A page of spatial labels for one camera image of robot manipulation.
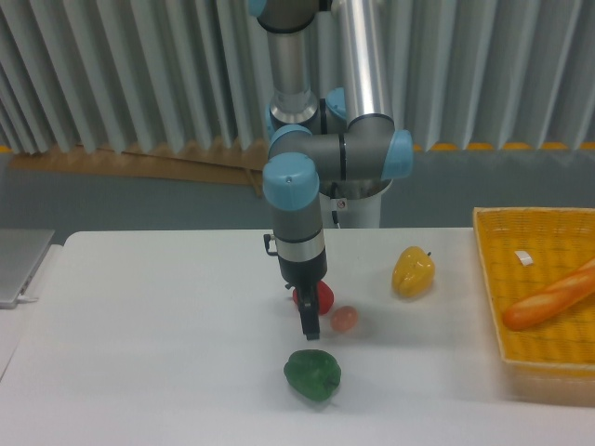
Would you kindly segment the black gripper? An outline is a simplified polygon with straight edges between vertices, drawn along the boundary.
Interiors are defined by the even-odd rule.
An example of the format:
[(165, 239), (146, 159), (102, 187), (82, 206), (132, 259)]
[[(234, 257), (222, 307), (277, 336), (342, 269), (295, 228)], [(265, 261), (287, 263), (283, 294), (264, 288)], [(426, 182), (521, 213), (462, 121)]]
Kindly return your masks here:
[(295, 288), (292, 299), (299, 310), (302, 332), (307, 339), (320, 338), (319, 302), (315, 286), (297, 287), (321, 281), (327, 272), (326, 253), (300, 262), (278, 257), (283, 279)]

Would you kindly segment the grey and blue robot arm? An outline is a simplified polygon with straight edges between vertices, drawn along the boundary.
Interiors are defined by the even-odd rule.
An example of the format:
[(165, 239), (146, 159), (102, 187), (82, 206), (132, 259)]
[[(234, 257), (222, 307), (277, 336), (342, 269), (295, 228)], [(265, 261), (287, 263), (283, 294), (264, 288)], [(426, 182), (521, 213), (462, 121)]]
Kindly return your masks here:
[[(274, 244), (283, 279), (297, 292), (302, 332), (320, 335), (318, 283), (327, 272), (320, 187), (390, 183), (413, 167), (413, 140), (396, 128), (387, 82), (378, 1), (251, 1), (249, 14), (268, 35), (274, 132), (263, 169)], [(326, 100), (311, 90), (307, 30), (330, 11), (341, 37), (345, 128), (328, 130)]]

